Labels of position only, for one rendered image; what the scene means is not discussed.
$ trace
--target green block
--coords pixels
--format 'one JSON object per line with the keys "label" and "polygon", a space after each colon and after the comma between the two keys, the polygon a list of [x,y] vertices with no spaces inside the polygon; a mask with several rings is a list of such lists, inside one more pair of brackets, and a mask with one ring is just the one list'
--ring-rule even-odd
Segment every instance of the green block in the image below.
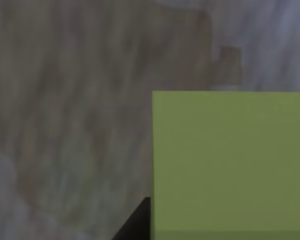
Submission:
{"label": "green block", "polygon": [[153,92],[155,240],[300,240],[300,93]]}

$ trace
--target brown surface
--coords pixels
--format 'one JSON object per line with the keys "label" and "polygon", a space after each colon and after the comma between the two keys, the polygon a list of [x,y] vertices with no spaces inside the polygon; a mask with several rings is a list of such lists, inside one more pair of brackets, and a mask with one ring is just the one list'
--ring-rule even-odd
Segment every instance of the brown surface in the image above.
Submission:
{"label": "brown surface", "polygon": [[203,12],[142,0],[0,2],[0,151],[25,200],[109,239],[151,194],[151,91],[240,83],[211,35]]}

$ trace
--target blurry background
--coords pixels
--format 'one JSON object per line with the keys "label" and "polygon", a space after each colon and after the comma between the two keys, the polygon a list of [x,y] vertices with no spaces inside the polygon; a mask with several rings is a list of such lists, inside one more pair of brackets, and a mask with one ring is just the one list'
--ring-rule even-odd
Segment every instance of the blurry background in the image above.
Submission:
{"label": "blurry background", "polygon": [[151,91],[229,86],[300,91],[300,0],[0,0],[0,239],[111,239],[151,195]]}

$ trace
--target dark green bottom edge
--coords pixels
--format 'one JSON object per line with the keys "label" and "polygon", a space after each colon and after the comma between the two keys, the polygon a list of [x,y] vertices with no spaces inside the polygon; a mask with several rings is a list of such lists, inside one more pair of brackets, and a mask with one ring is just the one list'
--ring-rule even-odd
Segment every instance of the dark green bottom edge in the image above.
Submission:
{"label": "dark green bottom edge", "polygon": [[300,231],[156,231],[152,240],[300,240]]}

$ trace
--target green box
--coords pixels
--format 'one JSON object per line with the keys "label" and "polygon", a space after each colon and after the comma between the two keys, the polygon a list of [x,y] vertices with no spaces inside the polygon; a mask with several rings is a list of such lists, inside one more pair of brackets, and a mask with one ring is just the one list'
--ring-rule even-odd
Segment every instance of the green box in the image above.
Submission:
{"label": "green box", "polygon": [[152,96],[155,240],[300,240],[300,93]]}

